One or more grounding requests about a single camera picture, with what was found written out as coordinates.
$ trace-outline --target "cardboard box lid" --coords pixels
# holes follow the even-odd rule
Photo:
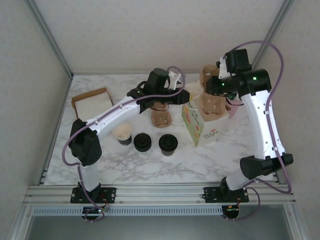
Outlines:
[[[93,96],[96,96],[96,95],[99,95],[99,94],[103,94],[105,92],[108,94],[108,96],[110,98],[110,101],[111,101],[111,104],[114,105],[114,103],[112,101],[112,98],[110,97],[110,94],[109,94],[109,92],[108,92],[106,87],[99,88],[99,89],[96,89],[96,90],[93,90],[93,91],[88,91],[88,92],[82,93],[80,95],[74,96],[71,99],[71,105],[72,105],[72,107],[73,107],[73,109],[75,111],[76,118],[78,119],[79,116],[78,116],[78,112],[77,112],[77,108],[76,108],[75,102],[83,100],[83,99],[87,99],[87,98],[90,98],[90,97],[93,97]]]

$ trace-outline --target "black cup lid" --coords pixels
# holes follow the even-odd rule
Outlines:
[[[151,137],[146,133],[139,133],[134,137],[133,144],[139,152],[146,152],[151,148]]]
[[[178,140],[171,134],[165,134],[159,139],[159,147],[165,152],[172,152],[178,147]]]

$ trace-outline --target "aluminum frame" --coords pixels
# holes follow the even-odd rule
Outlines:
[[[275,36],[277,35],[277,32],[280,29],[280,26],[282,25],[283,21],[285,20],[288,12],[290,11],[291,7],[293,6],[295,0],[284,0],[282,3],[282,6],[280,7],[275,19],[273,20],[267,34],[264,37],[265,42],[271,43]],[[252,69],[256,69],[263,58],[266,55],[266,52],[268,50],[268,45],[261,44],[258,52],[256,53],[253,62],[252,62]]]
[[[59,133],[61,121],[62,121],[64,112],[65,112],[65,108],[66,108],[66,105],[67,105],[69,92],[71,90],[71,84],[72,84],[72,82],[69,81],[67,89],[65,91],[63,103],[62,103],[62,106],[60,108],[58,118],[56,120],[55,128],[54,128],[54,131],[53,131],[53,133],[51,135],[51,141],[50,141],[50,143],[49,143],[49,145],[47,147],[47,150],[46,150],[45,161],[44,161],[44,163],[42,165],[42,169],[41,169],[40,175],[38,175],[38,177],[37,177],[37,179],[38,179],[37,184],[38,185],[40,185],[40,184],[42,184],[42,182],[44,182],[45,177],[47,175],[47,171],[48,171],[49,164],[50,164],[50,161],[51,161],[52,153],[54,151],[56,140],[57,140],[57,136],[58,136],[58,133]]]
[[[275,184],[282,190],[286,184]],[[202,198],[204,187],[218,187],[220,183],[168,183],[168,184],[103,184],[102,187],[117,188],[113,206],[190,206],[190,205],[228,205],[225,203],[206,203]],[[29,186],[22,206],[87,206],[90,204],[71,204],[71,192],[76,185]],[[293,194],[285,195],[274,191],[264,184],[255,183],[254,187],[261,198],[262,205],[295,203]],[[256,194],[248,189],[249,202],[256,205]]]
[[[34,0],[24,0],[26,6],[29,8],[31,14],[34,16],[35,21],[38,23],[39,28],[41,29],[43,36],[46,38],[48,44],[50,45],[51,49],[53,50],[54,54],[58,58],[58,61],[60,62],[61,66],[63,67],[65,73],[69,77],[70,81],[72,81],[72,78],[74,74],[72,73],[64,55],[62,54],[60,48],[58,47],[58,44],[52,35],[48,25],[46,24],[46,21],[44,17],[42,16],[41,12],[39,11],[39,8]]]
[[[288,188],[286,184],[276,184],[272,181],[270,183],[282,190]],[[226,205],[225,203],[205,203],[205,200],[202,199],[204,187],[217,187],[218,185],[218,182],[204,182],[178,184],[108,184],[102,186],[117,188],[115,203],[110,205],[113,209],[144,210],[150,208],[167,209],[175,207],[181,210],[192,208],[200,209],[199,211],[201,211],[203,208]],[[284,195],[260,183],[254,183],[251,186],[258,191],[262,205],[282,205],[284,207],[293,240],[309,239],[297,210],[296,200],[293,194]],[[36,212],[36,209],[54,208],[64,210],[64,216],[67,216],[69,212],[66,210],[68,209],[91,206],[90,204],[70,203],[71,192],[75,187],[76,185],[29,186],[10,240],[22,240],[26,238],[32,222],[32,216]],[[249,202],[242,203],[242,205],[258,204],[256,194],[250,189],[248,189],[248,196]],[[113,213],[113,216],[120,216],[121,211],[119,211],[118,214],[114,210]]]

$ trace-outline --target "marble tabletop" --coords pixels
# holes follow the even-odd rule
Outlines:
[[[79,176],[76,167],[68,167],[62,161],[62,149],[70,136],[71,126],[76,119],[71,98],[79,94],[106,87],[115,103],[148,74],[126,75],[76,75],[67,99],[63,118],[55,142],[45,185],[76,185]],[[187,74],[187,83],[199,79],[199,74]],[[152,147],[147,152],[138,152],[133,143],[122,146],[110,132],[100,140],[102,157],[97,163],[98,177],[102,184],[162,184],[220,182],[223,177],[237,170],[242,157],[253,155],[253,136],[247,112],[240,107],[233,118],[227,120],[217,141],[206,146],[195,147],[181,117],[182,106],[171,105],[172,124],[156,128],[151,123],[151,110],[132,117],[127,122],[132,127],[132,137],[147,133]],[[162,155],[158,141],[164,134],[173,134],[178,147],[170,157]],[[68,162],[75,162],[68,148]]]

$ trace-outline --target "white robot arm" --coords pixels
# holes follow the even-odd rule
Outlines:
[[[124,121],[152,107],[155,102],[180,105],[190,101],[190,94],[186,90],[165,88],[167,81],[170,84],[169,76],[166,70],[155,68],[147,81],[129,91],[117,105],[87,121],[77,119],[73,122],[70,136],[77,134],[68,146],[78,160],[82,188],[87,192],[100,187],[97,161],[102,155],[102,149],[99,139]]]
[[[285,166],[293,163],[293,156],[285,152],[280,141],[271,101],[266,110],[272,89],[268,72],[264,69],[252,70],[246,49],[227,52],[216,65],[220,68],[219,76],[207,81],[206,93],[223,97],[238,94],[248,113],[254,140],[254,155],[242,158],[240,169],[221,181],[221,194],[225,200],[230,200],[237,199],[234,197],[251,180],[281,168],[277,152]],[[266,115],[276,139],[276,149]]]

